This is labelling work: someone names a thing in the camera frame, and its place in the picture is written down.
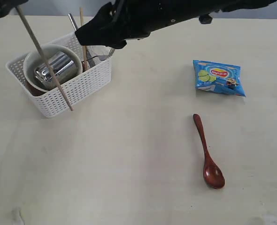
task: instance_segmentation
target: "chopstick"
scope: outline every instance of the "chopstick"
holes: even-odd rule
[[[83,26],[83,24],[84,24],[82,7],[80,7],[80,24],[81,24],[81,26]],[[86,46],[82,46],[82,50],[83,50],[84,70],[87,71],[88,66],[87,66]]]
[[[55,73],[54,73],[54,71],[53,71],[53,68],[50,66],[48,59],[46,58],[46,56],[45,56],[43,50],[41,49],[38,40],[36,39],[36,37],[35,37],[35,35],[34,35],[32,29],[31,29],[30,25],[28,24],[28,21],[27,21],[26,17],[24,16],[24,14],[23,14],[23,12],[22,12],[22,9],[21,9],[19,6],[17,6],[15,9],[16,9],[18,15],[20,16],[20,18],[21,18],[21,20],[22,20],[22,22],[23,22],[23,24],[24,24],[26,30],[28,31],[28,34],[29,34],[29,36],[31,37],[31,39],[32,39],[32,41],[33,41],[33,43],[34,43],[34,45],[35,45],[35,47],[36,47],[38,53],[40,54],[40,56],[41,56],[42,60],[44,61],[46,67],[49,69],[49,72],[50,72],[50,74],[51,74],[51,76],[52,76],[52,80],[55,82],[55,84],[56,84],[56,86],[58,87],[60,93],[62,94],[64,100],[65,100],[66,103],[68,104],[69,109],[70,109],[71,111],[73,111],[74,109],[73,109],[71,103],[69,102],[68,97],[67,97],[66,94],[64,93],[64,91],[63,91],[63,89],[62,89],[62,86],[60,85],[59,81],[57,80],[57,78],[56,78],[56,76],[55,76]]]

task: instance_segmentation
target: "utensil holder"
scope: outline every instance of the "utensil holder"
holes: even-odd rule
[[[65,35],[56,39],[49,44],[63,45],[77,54],[83,61],[82,46],[79,44],[74,33]],[[109,52],[108,48],[98,46],[102,52]],[[63,96],[58,88],[55,88],[41,96],[34,96],[27,88],[25,75],[23,72],[23,62],[28,53],[11,60],[6,64],[7,70],[20,83],[30,100],[47,118],[52,118],[69,107],[64,101]],[[75,78],[62,84],[62,88],[69,98],[72,105],[84,100],[86,97],[95,93],[111,82],[111,58],[105,61],[100,61],[97,57],[94,58],[96,66],[76,76]]]

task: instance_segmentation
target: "chip bag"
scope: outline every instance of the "chip bag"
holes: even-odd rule
[[[246,97],[240,82],[241,67],[199,60],[193,64],[197,89]]]

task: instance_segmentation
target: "lay's logo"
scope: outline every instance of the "lay's logo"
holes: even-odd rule
[[[229,73],[226,70],[214,68],[210,71],[211,74],[220,76],[220,77],[227,77]]]

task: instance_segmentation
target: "wooden spoon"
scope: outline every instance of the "wooden spoon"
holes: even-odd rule
[[[225,179],[223,177],[223,174],[219,167],[214,163],[213,159],[211,158],[209,152],[208,152],[208,147],[206,145],[206,140],[204,136],[204,131],[203,131],[203,125],[201,122],[201,118],[199,115],[194,114],[193,115],[194,122],[196,124],[196,127],[198,129],[203,150],[204,150],[204,168],[203,168],[203,177],[205,182],[214,189],[221,189],[225,185]]]

